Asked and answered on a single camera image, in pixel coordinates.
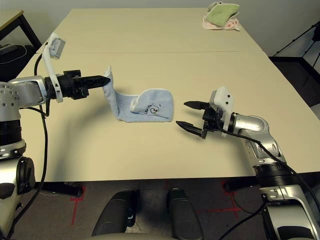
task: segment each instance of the metal frame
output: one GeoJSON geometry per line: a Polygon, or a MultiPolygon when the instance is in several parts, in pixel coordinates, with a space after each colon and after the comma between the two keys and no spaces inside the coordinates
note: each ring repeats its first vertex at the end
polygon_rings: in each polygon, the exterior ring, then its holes
{"type": "Polygon", "coordinates": [[[2,30],[0,30],[0,40],[5,38],[9,33],[11,33],[19,26],[21,27],[22,31],[27,36],[31,44],[34,46],[35,50],[38,50],[42,46],[42,44],[23,14],[21,14],[7,26],[5,26],[2,30]]]}

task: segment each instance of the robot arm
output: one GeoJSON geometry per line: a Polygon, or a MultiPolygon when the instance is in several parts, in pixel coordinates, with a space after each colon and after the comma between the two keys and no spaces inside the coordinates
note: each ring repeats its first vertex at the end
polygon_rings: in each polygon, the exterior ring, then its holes
{"type": "MultiPolygon", "coordinates": [[[[80,70],[57,76],[63,97],[85,98],[89,90],[106,85],[104,76],[81,77],[80,70]]],[[[7,237],[21,195],[35,185],[34,164],[23,156],[19,109],[48,104],[57,96],[49,77],[31,76],[0,82],[0,239],[7,237]]]]}
{"type": "MultiPolygon", "coordinates": [[[[204,110],[203,129],[183,121],[176,123],[203,139],[208,131],[223,131],[257,140],[279,161],[286,163],[279,145],[270,135],[268,123],[258,116],[229,114],[232,112],[233,104],[232,95],[225,87],[221,87],[212,93],[209,102],[185,103],[188,107],[204,110]]],[[[256,142],[245,140],[244,148],[260,184],[262,200],[265,202],[262,217],[267,238],[319,240],[319,225],[300,185],[295,184],[291,171],[273,160],[256,142]]]]}

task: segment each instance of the table leg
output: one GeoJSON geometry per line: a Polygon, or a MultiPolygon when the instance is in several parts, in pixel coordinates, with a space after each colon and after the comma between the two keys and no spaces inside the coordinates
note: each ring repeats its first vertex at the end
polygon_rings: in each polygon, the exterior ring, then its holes
{"type": "Polygon", "coordinates": [[[38,50],[41,47],[41,42],[39,41],[38,37],[36,36],[35,32],[32,30],[31,26],[29,25],[28,21],[26,20],[24,15],[19,17],[20,20],[20,27],[23,30],[24,34],[27,36],[29,41],[32,43],[34,48],[38,50]]]}

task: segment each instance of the table surface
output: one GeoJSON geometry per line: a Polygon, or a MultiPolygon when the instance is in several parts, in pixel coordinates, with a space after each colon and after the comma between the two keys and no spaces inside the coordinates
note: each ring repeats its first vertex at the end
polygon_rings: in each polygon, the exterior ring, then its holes
{"type": "Polygon", "coordinates": [[[54,32],[66,41],[63,53],[72,54],[261,51],[243,28],[202,28],[205,11],[206,8],[72,9],[54,32]]]}
{"type": "MultiPolygon", "coordinates": [[[[32,76],[38,54],[19,77],[32,76]]],[[[46,181],[236,177],[253,174],[241,140],[208,133],[206,140],[175,121],[202,127],[203,111],[183,105],[208,101],[226,86],[234,111],[266,119],[288,164],[297,172],[320,171],[320,121],[262,51],[187,53],[63,53],[53,60],[57,73],[80,69],[82,76],[103,75],[112,65],[115,89],[139,94],[165,88],[174,98],[172,122],[125,123],[117,120],[101,88],[85,99],[52,101],[46,181]]],[[[47,76],[42,61],[38,74],[47,76]]],[[[25,156],[42,174],[44,132],[37,112],[21,110],[25,156]]]]}
{"type": "Polygon", "coordinates": [[[24,14],[23,10],[0,10],[0,31],[24,14]]]}

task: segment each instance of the gray carpet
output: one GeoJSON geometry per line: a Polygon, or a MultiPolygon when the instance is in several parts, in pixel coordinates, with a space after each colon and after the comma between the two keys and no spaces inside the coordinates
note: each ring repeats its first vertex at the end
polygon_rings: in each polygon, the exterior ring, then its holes
{"type": "MultiPolygon", "coordinates": [[[[205,239],[216,240],[249,215],[235,206],[232,196],[224,192],[222,182],[221,178],[82,182],[79,184],[85,187],[85,193],[78,203],[65,195],[39,195],[17,224],[13,239],[81,240],[89,237],[109,199],[122,190],[135,189],[141,191],[141,210],[136,224],[128,227],[127,232],[171,236],[166,195],[171,188],[183,188],[197,211],[205,239]]],[[[26,203],[33,193],[26,194],[22,202],[26,203]]],[[[262,204],[256,187],[242,189],[235,197],[248,211],[255,211],[262,204]]],[[[226,239],[266,239],[262,217],[250,219],[226,239]]]]}

